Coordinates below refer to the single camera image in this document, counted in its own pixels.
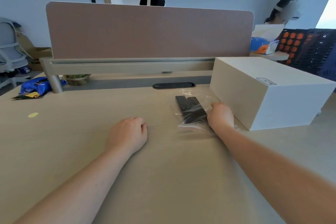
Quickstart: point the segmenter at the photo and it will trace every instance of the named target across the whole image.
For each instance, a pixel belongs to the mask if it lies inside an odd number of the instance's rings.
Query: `desk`
[[[94,223],[284,223],[215,135],[178,130],[170,106],[177,90],[75,90],[12,101],[18,91],[0,97],[3,224],[96,158],[110,126],[127,116],[145,118],[148,141],[121,170]],[[190,93],[215,98],[208,85]],[[249,132],[235,122],[255,141],[336,182],[335,93],[309,126]]]

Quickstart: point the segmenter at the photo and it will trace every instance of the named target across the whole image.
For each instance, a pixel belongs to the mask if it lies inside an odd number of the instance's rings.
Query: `white cardboard box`
[[[210,89],[250,131],[308,125],[336,82],[258,57],[216,58]]]

